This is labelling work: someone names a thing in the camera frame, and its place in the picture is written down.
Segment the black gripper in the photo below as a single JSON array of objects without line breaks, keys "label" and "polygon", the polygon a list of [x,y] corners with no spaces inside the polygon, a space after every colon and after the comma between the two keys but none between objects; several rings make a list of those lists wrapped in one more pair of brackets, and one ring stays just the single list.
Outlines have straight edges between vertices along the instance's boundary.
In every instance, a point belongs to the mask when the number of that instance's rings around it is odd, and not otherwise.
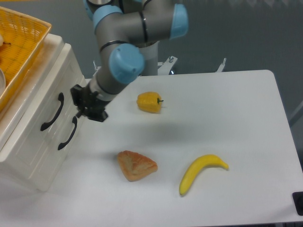
[{"label": "black gripper", "polygon": [[75,106],[80,106],[80,110],[75,114],[77,118],[82,116],[89,120],[103,122],[108,114],[105,111],[108,101],[103,101],[98,96],[98,92],[92,92],[89,87],[82,87],[76,84],[70,89],[73,103]]}]

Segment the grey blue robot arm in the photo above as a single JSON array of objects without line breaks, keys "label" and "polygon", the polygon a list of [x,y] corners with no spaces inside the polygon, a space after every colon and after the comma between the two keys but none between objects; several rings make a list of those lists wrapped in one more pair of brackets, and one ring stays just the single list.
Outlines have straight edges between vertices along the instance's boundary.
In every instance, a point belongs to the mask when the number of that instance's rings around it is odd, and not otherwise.
[{"label": "grey blue robot arm", "polygon": [[102,122],[108,117],[105,107],[144,70],[139,46],[184,36],[188,14],[183,4],[170,0],[143,0],[139,11],[129,13],[119,0],[83,3],[93,22],[101,67],[85,87],[72,87],[71,96],[77,118]]}]

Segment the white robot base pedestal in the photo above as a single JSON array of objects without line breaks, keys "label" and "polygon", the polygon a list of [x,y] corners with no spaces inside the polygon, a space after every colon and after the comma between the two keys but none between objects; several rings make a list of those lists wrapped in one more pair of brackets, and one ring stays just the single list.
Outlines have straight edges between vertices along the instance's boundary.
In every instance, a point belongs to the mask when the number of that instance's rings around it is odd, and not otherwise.
[{"label": "white robot base pedestal", "polygon": [[159,42],[154,42],[151,45],[139,48],[145,60],[144,70],[141,73],[142,76],[158,75],[158,44]]}]

